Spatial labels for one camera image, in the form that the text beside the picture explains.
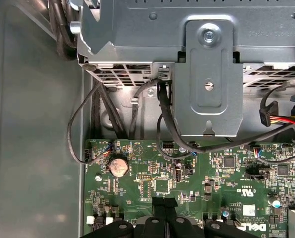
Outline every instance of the chip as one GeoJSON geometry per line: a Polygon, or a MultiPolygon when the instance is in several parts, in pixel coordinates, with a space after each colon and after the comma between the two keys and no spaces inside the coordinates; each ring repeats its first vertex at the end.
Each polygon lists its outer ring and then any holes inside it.
{"type": "Polygon", "coordinates": [[[279,176],[288,176],[289,168],[287,165],[278,165],[277,171],[279,176]]]}
{"type": "Polygon", "coordinates": [[[235,168],[235,158],[234,157],[224,157],[223,166],[225,168],[235,168]]]}

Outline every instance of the metal bracket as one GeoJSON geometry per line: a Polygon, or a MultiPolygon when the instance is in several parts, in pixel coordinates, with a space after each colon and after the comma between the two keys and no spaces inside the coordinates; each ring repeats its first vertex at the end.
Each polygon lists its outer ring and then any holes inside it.
{"type": "Polygon", "coordinates": [[[174,116],[182,135],[238,133],[243,65],[233,63],[233,28],[228,20],[186,24],[186,63],[175,65],[173,81],[174,116]]]}

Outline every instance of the screw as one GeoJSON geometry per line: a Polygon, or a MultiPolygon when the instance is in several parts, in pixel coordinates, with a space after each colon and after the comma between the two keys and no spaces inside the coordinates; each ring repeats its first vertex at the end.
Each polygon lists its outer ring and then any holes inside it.
{"type": "Polygon", "coordinates": [[[102,181],[102,176],[101,175],[96,175],[94,177],[94,180],[96,180],[97,182],[101,182],[102,181]]]}
{"type": "Polygon", "coordinates": [[[152,97],[152,96],[154,95],[154,90],[153,90],[153,89],[149,89],[149,90],[147,91],[147,94],[148,94],[150,97],[152,97]]]}
{"type": "Polygon", "coordinates": [[[97,69],[97,66],[92,65],[92,64],[85,63],[85,64],[82,65],[82,68],[83,68],[84,70],[94,72],[94,71],[97,69]]]}
{"type": "Polygon", "coordinates": [[[185,153],[186,152],[186,149],[185,148],[183,148],[183,147],[179,147],[179,152],[181,152],[181,153],[185,153]]]}
{"type": "Polygon", "coordinates": [[[216,224],[216,223],[212,223],[211,224],[211,227],[214,228],[214,229],[220,229],[220,225],[216,224]]]}
{"type": "Polygon", "coordinates": [[[213,31],[211,31],[211,30],[207,30],[205,33],[204,33],[204,35],[203,35],[203,38],[204,38],[204,41],[205,42],[207,42],[207,43],[211,43],[211,42],[213,42],[213,40],[214,40],[214,33],[213,33],[213,31]]]}
{"type": "Polygon", "coordinates": [[[179,222],[179,223],[184,223],[185,222],[185,220],[184,220],[184,218],[177,218],[176,219],[176,222],[179,222]]]}

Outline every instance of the circuit board components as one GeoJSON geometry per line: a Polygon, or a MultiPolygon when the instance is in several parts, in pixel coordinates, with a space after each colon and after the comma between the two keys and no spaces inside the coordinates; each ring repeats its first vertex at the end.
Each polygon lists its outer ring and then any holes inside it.
{"type": "MultiPolygon", "coordinates": [[[[138,218],[152,215],[152,198],[169,197],[177,201],[178,215],[195,219],[200,227],[218,220],[262,238],[291,238],[295,160],[268,165],[255,155],[282,160],[295,153],[293,146],[260,143],[256,151],[236,147],[176,160],[164,158],[155,141],[89,140],[87,150],[97,155],[109,143],[114,151],[85,168],[85,234],[112,219],[135,225],[138,218]]],[[[172,142],[163,150],[182,153],[172,142]]]]}
{"type": "Polygon", "coordinates": [[[125,159],[115,158],[108,164],[110,172],[115,177],[122,177],[129,170],[128,162],[125,159]]]}

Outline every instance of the mounting hole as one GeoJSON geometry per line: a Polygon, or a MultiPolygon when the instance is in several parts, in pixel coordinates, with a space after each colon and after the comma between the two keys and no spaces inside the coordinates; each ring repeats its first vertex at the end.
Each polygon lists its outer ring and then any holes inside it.
{"type": "Polygon", "coordinates": [[[292,12],[292,13],[291,13],[291,18],[292,18],[292,19],[295,19],[295,12],[292,12]]]}
{"type": "Polygon", "coordinates": [[[214,89],[214,85],[211,82],[205,83],[205,89],[207,91],[212,91],[214,89]]]}

